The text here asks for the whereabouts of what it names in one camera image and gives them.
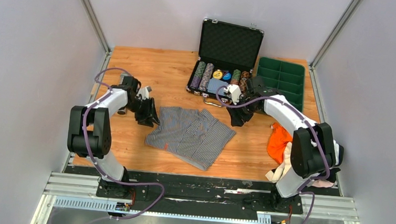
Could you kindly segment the grey striped underwear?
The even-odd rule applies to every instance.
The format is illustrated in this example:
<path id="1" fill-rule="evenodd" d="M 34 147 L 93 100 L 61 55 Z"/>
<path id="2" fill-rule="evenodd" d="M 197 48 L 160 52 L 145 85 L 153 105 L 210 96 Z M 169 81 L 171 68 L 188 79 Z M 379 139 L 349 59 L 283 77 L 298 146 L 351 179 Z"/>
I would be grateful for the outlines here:
<path id="1" fill-rule="evenodd" d="M 206 109 L 170 106 L 160 108 L 160 125 L 146 136 L 145 144 L 206 171 L 235 134 Z"/>

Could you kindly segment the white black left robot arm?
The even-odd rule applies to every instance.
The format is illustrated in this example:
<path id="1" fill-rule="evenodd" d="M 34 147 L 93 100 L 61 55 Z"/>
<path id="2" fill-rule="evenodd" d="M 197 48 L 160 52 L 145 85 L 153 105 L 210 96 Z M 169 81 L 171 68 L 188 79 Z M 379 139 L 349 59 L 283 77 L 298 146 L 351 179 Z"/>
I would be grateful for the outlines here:
<path id="1" fill-rule="evenodd" d="M 89 159 L 101 175 L 112 182 L 110 190 L 118 198 L 130 193 L 131 184 L 126 168 L 111 152 L 111 117 L 131 111 L 141 126 L 159 125 L 152 88 L 141 86 L 135 77 L 124 76 L 117 85 L 107 87 L 106 93 L 84 106 L 70 111 L 67 148 L 81 158 Z"/>

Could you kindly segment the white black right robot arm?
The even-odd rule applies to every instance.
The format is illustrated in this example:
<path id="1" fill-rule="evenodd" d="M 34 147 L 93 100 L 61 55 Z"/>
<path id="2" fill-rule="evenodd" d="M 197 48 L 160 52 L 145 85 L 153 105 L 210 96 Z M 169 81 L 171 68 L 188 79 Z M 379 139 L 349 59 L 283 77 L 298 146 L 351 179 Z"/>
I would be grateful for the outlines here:
<path id="1" fill-rule="evenodd" d="M 290 205 L 290 197 L 297 195 L 306 184 L 318 177 L 329 177 L 343 159 L 343 146 L 333 138 L 328 123 L 317 123 L 295 108 L 277 89 L 264 85 L 261 77 L 246 81 L 242 92 L 238 85 L 224 89 L 234 105 L 228 108 L 232 126 L 243 126 L 254 113 L 273 117 L 292 137 L 291 167 L 276 182 L 277 192 L 269 196 L 271 208 L 283 211 Z"/>

